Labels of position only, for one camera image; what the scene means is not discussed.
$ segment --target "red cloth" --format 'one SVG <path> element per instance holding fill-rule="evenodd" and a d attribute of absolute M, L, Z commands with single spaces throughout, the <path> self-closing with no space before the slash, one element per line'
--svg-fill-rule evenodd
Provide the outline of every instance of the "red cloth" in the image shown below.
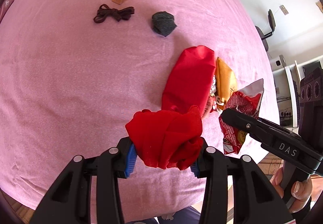
<path fill-rule="evenodd" d="M 135 113 L 126 129 L 138 156 L 151 167 L 187 169 L 203 145 L 197 106 L 192 106 L 186 114 L 145 109 Z"/>
<path fill-rule="evenodd" d="M 213 50 L 203 45 L 185 49 L 168 77 L 162 97 L 162 110 L 185 114 L 192 105 L 196 105 L 202 116 L 214 72 Z"/>

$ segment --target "pink bed sheet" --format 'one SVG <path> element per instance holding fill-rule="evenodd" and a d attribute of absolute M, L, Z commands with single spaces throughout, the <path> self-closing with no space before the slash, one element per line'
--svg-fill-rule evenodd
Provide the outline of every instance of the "pink bed sheet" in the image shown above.
<path fill-rule="evenodd" d="M 134 6 L 135 14 L 95 24 L 103 3 Z M 167 38 L 151 30 L 158 11 L 175 16 Z M 0 187 L 36 208 L 73 156 L 101 154 L 127 136 L 136 111 L 160 109 L 177 58 L 197 45 L 234 70 L 239 88 L 264 78 L 260 116 L 279 122 L 269 61 L 239 0 L 15 0 L 0 24 Z M 218 114 L 203 121 L 202 136 L 223 150 Z M 266 151 L 247 137 L 242 154 L 259 162 Z M 119 181 L 125 220 L 192 205 L 204 186 L 189 169 L 148 168 L 138 159 Z"/>

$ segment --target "brown shoelace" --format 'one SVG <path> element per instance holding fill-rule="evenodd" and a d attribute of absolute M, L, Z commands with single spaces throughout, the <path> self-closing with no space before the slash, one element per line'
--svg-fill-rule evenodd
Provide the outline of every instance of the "brown shoelace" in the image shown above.
<path fill-rule="evenodd" d="M 115 8 L 110 8 L 106 4 L 103 4 L 98 9 L 98 13 L 93 20 L 95 23 L 99 24 L 103 23 L 108 16 L 112 16 L 115 20 L 119 22 L 120 20 L 129 20 L 131 15 L 133 15 L 134 13 L 135 9 L 132 6 L 124 8 L 122 10 L 118 10 Z"/>

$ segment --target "wooden floor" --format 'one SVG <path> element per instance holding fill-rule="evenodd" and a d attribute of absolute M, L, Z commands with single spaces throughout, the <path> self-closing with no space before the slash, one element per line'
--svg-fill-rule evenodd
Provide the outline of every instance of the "wooden floor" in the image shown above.
<path fill-rule="evenodd" d="M 21 218 L 21 220 L 28 224 L 31 217 L 33 216 L 34 210 L 31 208 L 28 208 L 18 201 L 14 200 L 12 197 L 1 191 L 4 198 L 7 200 L 7 202 L 10 204 L 10 206 L 14 209 L 14 211 L 18 214 L 18 216 Z"/>
<path fill-rule="evenodd" d="M 283 165 L 283 160 L 269 153 L 258 165 L 266 175 L 273 175 Z M 34 210 L 17 202 L 4 192 L 2 193 L 14 211 L 20 216 L 21 220 L 25 224 L 28 224 L 33 216 Z"/>

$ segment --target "screw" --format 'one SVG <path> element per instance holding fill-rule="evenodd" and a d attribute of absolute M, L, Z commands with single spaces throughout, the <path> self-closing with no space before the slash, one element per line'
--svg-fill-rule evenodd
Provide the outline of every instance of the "screw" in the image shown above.
<path fill-rule="evenodd" d="M 74 162 L 80 162 L 80 161 L 82 161 L 82 156 L 80 156 L 80 155 L 77 155 L 77 156 L 75 156 L 74 158 L 73 158 L 73 161 Z"/>
<path fill-rule="evenodd" d="M 215 151 L 216 151 L 216 149 L 214 147 L 207 147 L 206 148 L 206 152 L 207 153 L 211 153 L 212 154 L 212 153 L 215 153 Z"/>
<path fill-rule="evenodd" d="M 110 154 L 117 154 L 119 152 L 119 149 L 118 148 L 110 148 L 109 149 L 109 153 Z"/>
<path fill-rule="evenodd" d="M 242 157 L 242 160 L 245 162 L 250 162 L 251 161 L 251 157 L 249 157 L 248 155 L 245 155 Z"/>

